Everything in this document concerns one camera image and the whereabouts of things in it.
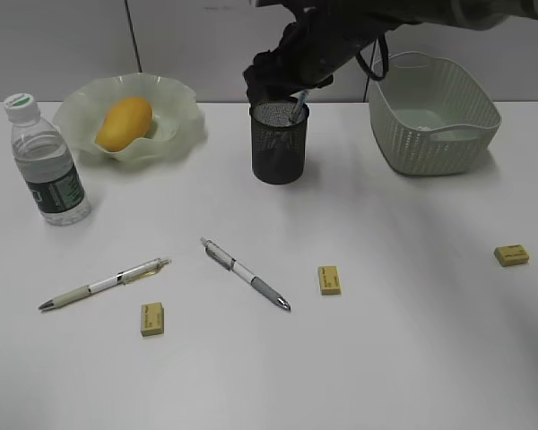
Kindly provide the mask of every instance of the white wall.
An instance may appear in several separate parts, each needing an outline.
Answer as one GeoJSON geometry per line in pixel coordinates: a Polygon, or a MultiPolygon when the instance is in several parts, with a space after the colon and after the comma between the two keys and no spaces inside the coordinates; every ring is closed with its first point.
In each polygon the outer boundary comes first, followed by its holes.
{"type": "MultiPolygon", "coordinates": [[[[276,47],[292,16],[248,0],[129,0],[145,72],[180,79],[202,101],[243,101],[243,71],[276,47]]],[[[389,33],[391,51],[421,50],[464,65],[496,100],[538,100],[538,22],[486,32],[435,25],[389,33]]],[[[60,100],[97,77],[136,71],[123,0],[0,2],[0,100],[17,91],[60,100]]],[[[355,62],[313,100],[361,100],[355,62]]]]}
{"type": "MultiPolygon", "coordinates": [[[[253,56],[276,47],[292,16],[247,0],[129,0],[143,70],[175,77],[203,101],[245,100],[241,76],[253,56]]],[[[488,32],[436,25],[389,35],[391,52],[422,50],[459,61],[497,100],[538,100],[538,22],[511,19],[488,32]]],[[[361,100],[364,77],[354,63],[313,99],[361,100]]]]}
{"type": "Polygon", "coordinates": [[[0,1],[0,101],[21,91],[61,100],[136,70],[123,0],[0,1]]]}

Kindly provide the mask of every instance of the eraser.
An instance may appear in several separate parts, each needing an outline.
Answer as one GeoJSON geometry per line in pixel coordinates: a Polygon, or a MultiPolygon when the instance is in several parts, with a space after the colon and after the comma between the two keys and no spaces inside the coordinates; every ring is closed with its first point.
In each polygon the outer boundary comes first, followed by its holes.
{"type": "Polygon", "coordinates": [[[318,269],[321,295],[335,296],[341,294],[341,283],[336,266],[320,266],[318,269]]]}
{"type": "Polygon", "coordinates": [[[163,334],[163,306],[161,303],[142,305],[142,336],[163,334]]]}
{"type": "Polygon", "coordinates": [[[526,264],[530,260],[530,255],[521,245],[501,246],[494,250],[494,255],[504,267],[526,264]]]}

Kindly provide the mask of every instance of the white pen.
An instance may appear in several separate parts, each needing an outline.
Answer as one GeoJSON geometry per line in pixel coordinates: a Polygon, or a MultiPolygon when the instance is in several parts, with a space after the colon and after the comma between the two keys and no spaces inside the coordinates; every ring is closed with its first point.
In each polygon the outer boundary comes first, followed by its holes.
{"type": "Polygon", "coordinates": [[[202,237],[201,243],[205,247],[205,253],[212,257],[223,268],[227,269],[228,271],[232,271],[237,276],[242,278],[247,284],[256,289],[257,292],[267,297],[274,305],[279,306],[285,311],[291,311],[291,306],[281,294],[265,284],[262,279],[251,273],[247,267],[240,262],[237,262],[214,242],[202,237]]]}
{"type": "Polygon", "coordinates": [[[289,122],[293,125],[296,124],[299,120],[299,117],[301,115],[301,111],[303,110],[303,105],[305,105],[305,102],[307,101],[308,97],[308,90],[303,90],[300,95],[299,99],[297,100],[297,104],[291,111],[291,116],[289,116],[289,122]]]}
{"type": "Polygon", "coordinates": [[[160,271],[163,266],[170,263],[171,260],[169,258],[156,258],[150,262],[145,262],[144,264],[135,266],[128,271],[121,271],[111,278],[99,280],[93,284],[84,285],[83,287],[79,287],[70,291],[69,293],[54,297],[53,299],[48,300],[45,304],[41,305],[38,309],[40,311],[51,311],[52,309],[69,305],[72,302],[77,302],[83,298],[100,293],[104,289],[112,288],[116,285],[129,284],[130,282],[134,282],[140,278],[154,275],[160,271]]]}

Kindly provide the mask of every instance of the pen clip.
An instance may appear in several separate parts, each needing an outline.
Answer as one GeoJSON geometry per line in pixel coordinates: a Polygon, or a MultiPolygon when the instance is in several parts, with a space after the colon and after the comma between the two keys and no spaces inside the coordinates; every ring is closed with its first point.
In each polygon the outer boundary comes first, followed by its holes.
{"type": "Polygon", "coordinates": [[[232,262],[229,263],[229,262],[226,262],[225,260],[223,260],[222,258],[220,258],[219,255],[217,255],[216,253],[214,253],[213,251],[210,251],[210,249],[208,247],[205,248],[205,253],[207,255],[209,255],[214,261],[216,261],[223,269],[225,269],[226,271],[230,271],[231,270],[231,266],[233,265],[232,262]]]}
{"type": "Polygon", "coordinates": [[[122,283],[124,285],[125,284],[131,284],[132,282],[136,282],[137,280],[141,280],[143,278],[153,276],[153,275],[159,273],[161,271],[161,269],[163,269],[163,266],[165,266],[167,264],[170,264],[170,263],[171,263],[170,259],[162,260],[157,266],[155,266],[155,269],[153,269],[152,271],[147,271],[145,273],[140,273],[139,275],[134,276],[133,278],[126,279],[126,280],[122,281],[122,283]]]}

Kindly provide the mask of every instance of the white basket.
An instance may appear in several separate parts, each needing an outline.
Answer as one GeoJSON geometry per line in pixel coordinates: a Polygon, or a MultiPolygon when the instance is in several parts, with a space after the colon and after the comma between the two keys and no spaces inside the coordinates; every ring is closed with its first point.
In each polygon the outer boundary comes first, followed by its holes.
{"type": "Polygon", "coordinates": [[[370,122],[388,164],[414,176],[470,169],[502,121],[492,100],[451,60],[406,52],[390,62],[369,97],[370,122]]]}

